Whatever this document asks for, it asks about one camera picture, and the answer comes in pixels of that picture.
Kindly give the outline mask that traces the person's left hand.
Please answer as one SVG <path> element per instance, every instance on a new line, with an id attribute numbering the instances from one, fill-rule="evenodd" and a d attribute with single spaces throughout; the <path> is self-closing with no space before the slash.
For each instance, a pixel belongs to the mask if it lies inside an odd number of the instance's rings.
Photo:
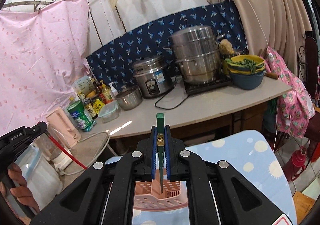
<path id="1" fill-rule="evenodd" d="M 22 170 L 16 163 L 12 163 L 10 168 L 8 169 L 8 176 L 14 182 L 18 184 L 18 187 L 14 187 L 9 189 L 12 196 L 17 198 L 18 202 L 20 202 L 24 206 L 28 206 L 34 213 L 39 213 L 39 205 L 36 202 L 33 193 L 27 186 L 27 181 L 23 177 Z M 21 217 L 18 215 L 16 210 L 10 205 L 10 202 L 7 199 L 7 189 L 3 182 L 1 182 L 1 195 L 3 196 L 8 208 L 15 215 L 16 218 L 20 220 L 23 224 L 30 224 L 31 218 L 29 217 Z"/>

